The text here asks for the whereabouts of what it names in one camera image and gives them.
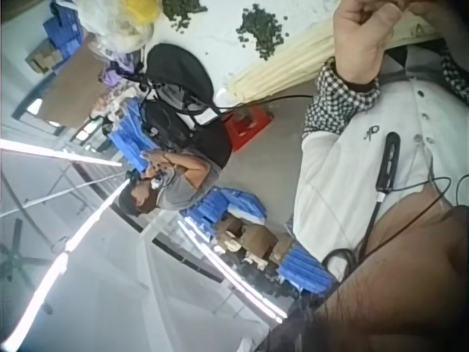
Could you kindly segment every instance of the gray floor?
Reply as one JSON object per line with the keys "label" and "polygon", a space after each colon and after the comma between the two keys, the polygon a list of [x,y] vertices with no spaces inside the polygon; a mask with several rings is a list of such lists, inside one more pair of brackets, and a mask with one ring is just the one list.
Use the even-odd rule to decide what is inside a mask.
{"label": "gray floor", "polygon": [[[280,95],[314,94],[313,82],[288,89]],[[268,106],[274,120],[241,150],[233,153],[218,185],[256,194],[267,208],[266,225],[285,232],[293,213],[301,163],[301,128],[310,100],[280,100]]]}

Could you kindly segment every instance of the shirt logo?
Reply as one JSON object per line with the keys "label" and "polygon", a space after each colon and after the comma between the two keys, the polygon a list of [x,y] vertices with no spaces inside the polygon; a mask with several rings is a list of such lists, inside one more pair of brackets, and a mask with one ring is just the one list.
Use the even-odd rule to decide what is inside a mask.
{"label": "shirt logo", "polygon": [[380,126],[378,125],[373,125],[368,129],[368,131],[365,133],[365,137],[363,138],[364,141],[367,139],[371,142],[372,141],[372,134],[376,134],[380,131]]}

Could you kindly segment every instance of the pole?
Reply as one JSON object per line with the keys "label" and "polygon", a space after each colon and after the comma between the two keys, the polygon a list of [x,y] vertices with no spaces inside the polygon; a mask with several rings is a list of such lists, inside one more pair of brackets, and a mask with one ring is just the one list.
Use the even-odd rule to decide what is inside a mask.
{"label": "pole", "polygon": [[[75,187],[71,187],[69,189],[66,189],[64,191],[60,191],[60,192],[57,192],[55,194],[49,194],[48,196],[45,196],[45,197],[42,197],[42,198],[39,198],[39,199],[35,199],[35,200],[30,200],[26,203],[24,203],[22,205],[22,208],[23,209],[27,209],[27,208],[30,208],[30,207],[33,207],[35,205],[38,205],[40,203],[44,203],[44,202],[47,202],[48,200],[51,200],[51,199],[54,199],[54,198],[57,198],[57,197],[60,197],[60,196],[63,196],[65,194],[68,194],[70,192],[73,192],[77,189],[80,189],[80,188],[83,188],[83,187],[87,187],[87,186],[90,186],[90,185],[94,185],[96,183],[101,183],[101,182],[104,182],[104,181],[107,181],[107,180],[110,180],[110,179],[113,179],[113,178],[116,178],[116,177],[119,177],[119,176],[122,176],[125,172],[121,172],[119,174],[116,174],[116,175],[112,175],[112,176],[108,176],[108,177],[104,177],[104,178],[101,178],[100,180],[96,180],[96,181],[91,181],[91,182],[86,182],[86,183],[83,183],[81,185],[78,185],[78,186],[75,186]],[[0,214],[0,219],[1,218],[4,218],[5,216],[8,216],[8,215],[11,215],[11,214],[14,214],[18,211],[20,211],[21,208],[15,208],[15,209],[12,209],[12,210],[8,210],[6,211],[5,213],[1,213]]]}

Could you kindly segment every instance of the yellow item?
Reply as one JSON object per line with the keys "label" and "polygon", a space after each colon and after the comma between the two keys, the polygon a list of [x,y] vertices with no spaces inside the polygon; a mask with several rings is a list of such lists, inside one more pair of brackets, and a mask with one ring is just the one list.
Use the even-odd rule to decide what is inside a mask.
{"label": "yellow item", "polygon": [[158,0],[124,0],[125,11],[134,24],[152,23],[161,14]]}

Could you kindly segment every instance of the white fabric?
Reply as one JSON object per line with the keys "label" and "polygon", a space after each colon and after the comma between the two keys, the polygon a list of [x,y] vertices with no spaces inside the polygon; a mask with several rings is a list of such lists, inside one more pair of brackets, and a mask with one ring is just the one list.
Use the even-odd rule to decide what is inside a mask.
{"label": "white fabric", "polygon": [[[413,79],[383,86],[377,105],[355,115],[341,136],[307,136],[295,201],[297,239],[318,260],[333,249],[358,245],[376,202],[377,173],[385,138],[392,131],[401,137],[394,188],[424,182],[432,170],[434,177],[452,179],[445,198],[455,205],[457,181],[469,173],[468,120],[468,108],[460,100],[436,84]],[[376,125],[379,132],[367,136]],[[441,191],[446,186],[447,181],[437,182]],[[389,194],[378,218],[421,189]],[[467,205],[465,189],[459,191],[459,203]]]}

